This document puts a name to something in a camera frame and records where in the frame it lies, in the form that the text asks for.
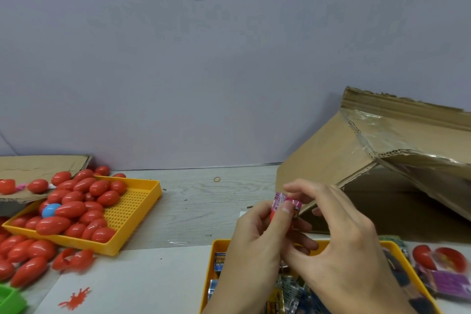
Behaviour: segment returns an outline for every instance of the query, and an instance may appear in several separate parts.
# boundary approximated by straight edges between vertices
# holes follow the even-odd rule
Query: person's left hand
[[[270,222],[272,201],[264,201],[241,216],[235,226],[219,282],[203,314],[259,314],[273,291],[286,241],[309,254],[318,244],[300,231],[304,220],[292,220],[294,206],[285,201]]]

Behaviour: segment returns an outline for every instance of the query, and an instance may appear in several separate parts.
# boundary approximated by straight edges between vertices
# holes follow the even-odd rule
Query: purple package
[[[447,271],[432,271],[417,264],[419,277],[432,292],[471,300],[471,282],[468,277]]]
[[[275,194],[275,198],[273,200],[273,205],[271,206],[271,212],[272,214],[278,210],[278,207],[285,201],[292,201],[294,205],[294,213],[293,213],[293,218],[298,218],[299,211],[301,210],[302,202],[299,200],[294,200],[285,194],[281,192],[277,192]]]

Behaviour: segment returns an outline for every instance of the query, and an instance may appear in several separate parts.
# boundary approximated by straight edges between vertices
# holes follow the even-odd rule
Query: blue plastic egg
[[[56,212],[56,209],[60,206],[61,206],[61,204],[49,204],[49,205],[47,205],[44,208],[44,210],[41,212],[41,216],[43,218],[54,216],[54,213]]]

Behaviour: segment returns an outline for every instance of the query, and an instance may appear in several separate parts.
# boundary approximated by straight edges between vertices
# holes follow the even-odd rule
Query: fingernail
[[[291,201],[285,201],[280,205],[279,209],[291,214],[294,210],[294,205]]]

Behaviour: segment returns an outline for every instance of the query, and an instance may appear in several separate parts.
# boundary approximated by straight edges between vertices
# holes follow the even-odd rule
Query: person's right hand
[[[376,229],[337,186],[295,180],[284,186],[304,204],[312,199],[324,216],[331,240],[317,256],[309,257],[285,239],[283,260],[295,270],[333,314],[409,314],[403,289],[392,275]]]

